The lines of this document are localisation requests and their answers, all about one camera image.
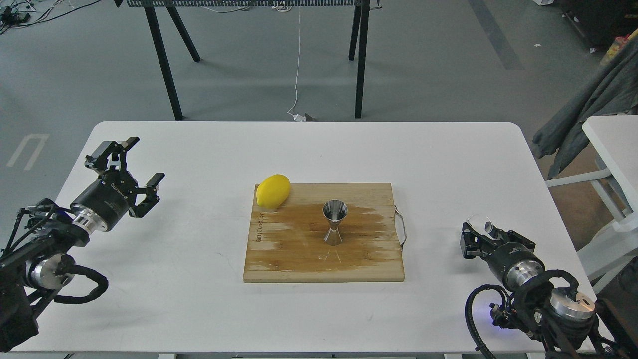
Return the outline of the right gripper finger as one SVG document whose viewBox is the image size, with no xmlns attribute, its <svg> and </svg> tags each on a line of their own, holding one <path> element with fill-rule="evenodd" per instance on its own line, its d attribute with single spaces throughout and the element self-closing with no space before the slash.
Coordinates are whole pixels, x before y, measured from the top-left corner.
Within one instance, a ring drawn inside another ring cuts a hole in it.
<svg viewBox="0 0 638 359">
<path fill-rule="evenodd" d="M 474 228 L 464 222 L 461 227 L 461 254 L 464 259 L 477 256 L 486 257 L 494 252 L 494 238 L 491 236 L 492 223 L 486 222 L 483 229 Z"/>
<path fill-rule="evenodd" d="M 522 245 L 525 250 L 528 250 L 529 252 L 535 251 L 536 243 L 514 230 L 503 230 L 492 224 L 489 226 L 486 224 L 485 230 L 487 231 L 488 240 L 484 243 L 484 245 L 490 252 L 497 250 L 497 248 L 500 248 L 507 243 L 517 243 Z"/>
</svg>

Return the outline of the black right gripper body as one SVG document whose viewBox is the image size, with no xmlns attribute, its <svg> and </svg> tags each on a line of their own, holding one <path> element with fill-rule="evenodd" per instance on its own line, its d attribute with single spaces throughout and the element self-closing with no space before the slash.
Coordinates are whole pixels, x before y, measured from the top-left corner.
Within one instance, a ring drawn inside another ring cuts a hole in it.
<svg viewBox="0 0 638 359">
<path fill-rule="evenodd" d="M 485 252 L 483 260 L 508 291 L 516 291 L 545 271 L 544 263 L 535 255 L 536 243 L 529 239 L 522 242 L 484 239 L 481 247 Z"/>
</svg>

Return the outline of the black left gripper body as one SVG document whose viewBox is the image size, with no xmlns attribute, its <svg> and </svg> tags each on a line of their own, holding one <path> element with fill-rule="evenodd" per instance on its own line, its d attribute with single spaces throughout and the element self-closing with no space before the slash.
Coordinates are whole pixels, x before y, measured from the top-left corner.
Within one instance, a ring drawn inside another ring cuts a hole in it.
<svg viewBox="0 0 638 359">
<path fill-rule="evenodd" d="M 75 198 L 71 203 L 71 211 L 77 220 L 91 213 L 92 221 L 96 223 L 93 230 L 107 232 L 125 214 L 138 217 L 135 213 L 137 193 L 134 192 L 137 185 L 137 180 L 130 172 L 105 172 Z"/>
</svg>

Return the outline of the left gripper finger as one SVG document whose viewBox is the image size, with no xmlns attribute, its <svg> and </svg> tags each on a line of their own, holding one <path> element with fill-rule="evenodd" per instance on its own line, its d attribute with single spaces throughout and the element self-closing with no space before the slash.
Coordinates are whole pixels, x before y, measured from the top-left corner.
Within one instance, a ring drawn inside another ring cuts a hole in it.
<svg viewBox="0 0 638 359">
<path fill-rule="evenodd" d="M 146 186 L 135 185 L 129 190 L 129 216 L 143 218 L 160 201 L 158 184 L 164 179 L 165 173 L 155 173 Z M 143 200 L 136 204 L 137 196 L 143 195 Z"/>
<path fill-rule="evenodd" d="M 125 173 L 126 155 L 139 141 L 139 137 L 129 137 L 122 142 L 104 141 L 93 154 L 86 156 L 85 167 L 96 172 L 99 177 L 107 173 Z"/>
</svg>

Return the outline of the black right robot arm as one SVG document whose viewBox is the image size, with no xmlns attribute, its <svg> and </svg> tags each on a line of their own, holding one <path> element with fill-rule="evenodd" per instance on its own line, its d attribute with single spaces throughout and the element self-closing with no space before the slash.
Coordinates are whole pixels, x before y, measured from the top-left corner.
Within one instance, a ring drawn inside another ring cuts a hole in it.
<svg viewBox="0 0 638 359">
<path fill-rule="evenodd" d="M 475 288 L 465 302 L 465 322 L 476 351 L 487 359 L 495 357 L 473 316 L 476 296 L 494 290 L 501 302 L 490 305 L 492 324 L 518 329 L 542 343 L 547 359 L 635 359 L 637 334 L 619 318 L 613 305 L 581 293 L 579 282 L 568 271 L 546 269 L 535 247 L 530 239 L 490 221 L 483 230 L 469 220 L 463 223 L 462 256 L 481 258 L 499 280 L 497 285 Z"/>
</svg>

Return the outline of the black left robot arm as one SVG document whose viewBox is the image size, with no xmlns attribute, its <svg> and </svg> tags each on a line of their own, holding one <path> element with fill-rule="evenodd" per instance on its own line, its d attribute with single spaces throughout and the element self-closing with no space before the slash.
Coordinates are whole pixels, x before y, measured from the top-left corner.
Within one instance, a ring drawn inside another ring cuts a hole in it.
<svg viewBox="0 0 638 359">
<path fill-rule="evenodd" d="M 96 230 L 112 230 L 125 214 L 144 217 L 160 201 L 164 173 L 140 186 L 127 169 L 126 155 L 138 141 L 104 141 L 88 155 L 85 166 L 97 172 L 97 180 L 69 208 L 44 198 L 19 210 L 1 251 L 2 352 L 38 334 L 38 317 L 51 302 L 86 304 L 107 291 L 107 277 L 80 266 L 68 251 L 86 246 Z"/>
</svg>

